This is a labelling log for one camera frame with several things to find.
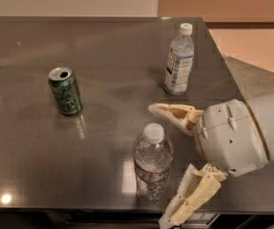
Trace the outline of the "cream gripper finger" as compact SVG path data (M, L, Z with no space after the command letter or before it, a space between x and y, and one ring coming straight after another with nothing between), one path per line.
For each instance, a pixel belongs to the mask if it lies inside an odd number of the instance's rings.
M203 114L203 110L183 104L154 103L148 106L148 110L153 115L172 123L189 136L193 135L193 128Z
M209 163L200 170L190 164L179 184L176 195L168 204L158 224L160 229L171 229L186 222L221 188L228 174Z

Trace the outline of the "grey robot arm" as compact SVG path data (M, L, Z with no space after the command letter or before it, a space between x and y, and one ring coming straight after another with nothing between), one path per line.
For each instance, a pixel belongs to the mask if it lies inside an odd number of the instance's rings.
M166 103L152 104L148 110L193 137L198 154L206 161L201 169L188 166L159 219L160 229L186 222L227 177L259 170L274 160L274 93L244 102L229 100L204 111Z

